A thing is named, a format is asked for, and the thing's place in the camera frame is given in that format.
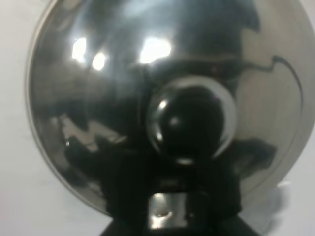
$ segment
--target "reflective metal surface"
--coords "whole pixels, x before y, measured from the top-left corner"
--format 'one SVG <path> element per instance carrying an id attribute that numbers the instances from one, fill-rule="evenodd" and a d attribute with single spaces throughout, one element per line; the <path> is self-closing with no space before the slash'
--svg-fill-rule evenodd
<path id="1" fill-rule="evenodd" d="M 309 137 L 314 49 L 296 0 L 57 1 L 30 61 L 31 123 L 63 182 L 108 213 L 106 202 L 115 194 L 105 189 L 106 180 L 121 186 L 127 173 L 142 184 L 145 168 L 136 163 L 160 156 L 157 141 L 166 134 L 150 131 L 150 114 L 158 108 L 148 108 L 156 101 L 165 107 L 163 91 L 178 79 L 209 78 L 224 92 L 217 94 L 222 123 L 209 122 L 218 143 L 206 158 L 228 159 L 246 207 L 286 175 Z M 176 160 L 194 162 L 189 156 Z M 134 192 L 123 189 L 130 202 L 137 201 Z"/>
<path id="2" fill-rule="evenodd" d="M 148 228 L 200 231 L 207 227 L 207 196 L 202 193 L 156 193 L 150 198 Z"/>

